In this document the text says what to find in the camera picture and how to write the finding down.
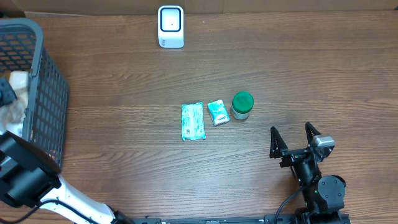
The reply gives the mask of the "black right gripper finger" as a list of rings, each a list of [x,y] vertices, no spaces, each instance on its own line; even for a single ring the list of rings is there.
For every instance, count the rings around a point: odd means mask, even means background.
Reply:
[[[271,127],[271,146],[269,157],[273,159],[281,158],[284,152],[288,151],[288,147],[275,126]]]
[[[314,136],[321,135],[321,133],[310,122],[305,123],[305,131],[308,144],[312,142]]]

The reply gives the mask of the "small teal tissue pack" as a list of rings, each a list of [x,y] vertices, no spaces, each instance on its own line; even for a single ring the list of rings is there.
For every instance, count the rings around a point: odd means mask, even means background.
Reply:
[[[214,126],[218,126],[230,121],[230,117],[223,103],[223,100],[217,100],[208,103],[207,107]]]

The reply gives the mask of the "long teal wipes pack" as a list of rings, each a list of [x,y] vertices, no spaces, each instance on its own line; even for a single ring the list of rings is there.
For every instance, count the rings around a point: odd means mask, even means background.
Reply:
[[[183,141],[206,139],[202,102],[182,105],[181,122]]]

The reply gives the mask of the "brown snack pouch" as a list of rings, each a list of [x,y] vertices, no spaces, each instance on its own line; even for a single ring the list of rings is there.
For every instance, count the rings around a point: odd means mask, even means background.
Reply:
[[[1,74],[1,134],[21,137],[29,100],[29,73],[15,70]]]

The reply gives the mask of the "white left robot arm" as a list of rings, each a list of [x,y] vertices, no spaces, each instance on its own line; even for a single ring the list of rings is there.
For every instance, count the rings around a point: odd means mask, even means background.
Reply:
[[[30,207],[21,221],[46,209],[74,223],[131,223],[71,186],[48,154],[22,139],[28,84],[25,71],[1,75],[1,201],[14,208]]]

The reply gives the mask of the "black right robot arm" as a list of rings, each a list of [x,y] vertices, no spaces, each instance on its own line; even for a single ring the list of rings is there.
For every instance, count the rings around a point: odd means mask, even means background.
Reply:
[[[265,215],[265,223],[309,223],[309,224],[350,224],[349,215],[342,214],[346,182],[338,175],[323,176],[318,164],[327,158],[335,147],[335,140],[328,134],[321,134],[309,122],[305,123],[307,147],[290,150],[276,127],[271,127],[269,157],[281,159],[280,167],[289,167],[299,189],[285,199],[276,213]],[[303,195],[305,206],[292,215],[281,211],[298,194]]]

